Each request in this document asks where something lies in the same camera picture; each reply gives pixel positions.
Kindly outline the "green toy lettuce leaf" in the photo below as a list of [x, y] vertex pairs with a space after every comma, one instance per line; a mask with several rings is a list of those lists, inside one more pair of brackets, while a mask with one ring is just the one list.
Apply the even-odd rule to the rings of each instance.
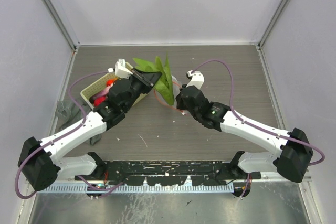
[[136, 63], [136, 68], [138, 70], [146, 71], [146, 72], [157, 72], [157, 71], [161, 72], [162, 76], [159, 79], [159, 81], [161, 81], [162, 84], [164, 84], [164, 87], [167, 87], [168, 90], [170, 90], [171, 81], [172, 81], [172, 79], [171, 79], [172, 74], [171, 74], [171, 68], [170, 68], [168, 54], [166, 54], [166, 56], [165, 56], [165, 62], [164, 63], [162, 63], [160, 57], [158, 57], [158, 56], [155, 57], [155, 62], [150, 62], [150, 61], [143, 60], [143, 59], [140, 59], [140, 58], [133, 58], [133, 61]]

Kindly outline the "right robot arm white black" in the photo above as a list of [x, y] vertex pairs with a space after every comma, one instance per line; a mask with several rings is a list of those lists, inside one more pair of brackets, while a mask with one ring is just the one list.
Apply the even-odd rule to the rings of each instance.
[[304, 131], [295, 128], [288, 132], [249, 119], [227, 105], [210, 102], [196, 86], [182, 88], [176, 102], [179, 110], [187, 110], [205, 128], [239, 136], [265, 149], [237, 152], [230, 166], [233, 177], [277, 172], [291, 182], [302, 182], [313, 157]]

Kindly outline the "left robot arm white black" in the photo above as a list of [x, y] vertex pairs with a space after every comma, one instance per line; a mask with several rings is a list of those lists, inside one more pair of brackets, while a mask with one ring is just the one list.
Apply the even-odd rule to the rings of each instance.
[[161, 76], [158, 70], [109, 69], [108, 74], [83, 90], [88, 94], [82, 97], [92, 111], [56, 134], [41, 140], [31, 137], [24, 142], [15, 185], [20, 175], [25, 176], [35, 191], [46, 189], [56, 179], [78, 175], [101, 179], [107, 165], [96, 153], [77, 157], [66, 157], [66, 154], [119, 124], [131, 107], [155, 87]]

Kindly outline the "clear zip bag orange zipper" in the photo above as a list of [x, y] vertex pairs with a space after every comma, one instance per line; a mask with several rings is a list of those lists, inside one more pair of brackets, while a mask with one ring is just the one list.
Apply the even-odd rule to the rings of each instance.
[[178, 81], [173, 75], [171, 75], [171, 87], [168, 90], [167, 87], [164, 87], [161, 81], [159, 81], [154, 86], [154, 95], [156, 100], [160, 105], [165, 106], [167, 108], [173, 109], [175, 111], [179, 111], [182, 115], [187, 115], [187, 111], [183, 111], [181, 109], [177, 109], [177, 101], [176, 97], [180, 93], [180, 88], [182, 87], [182, 83]]

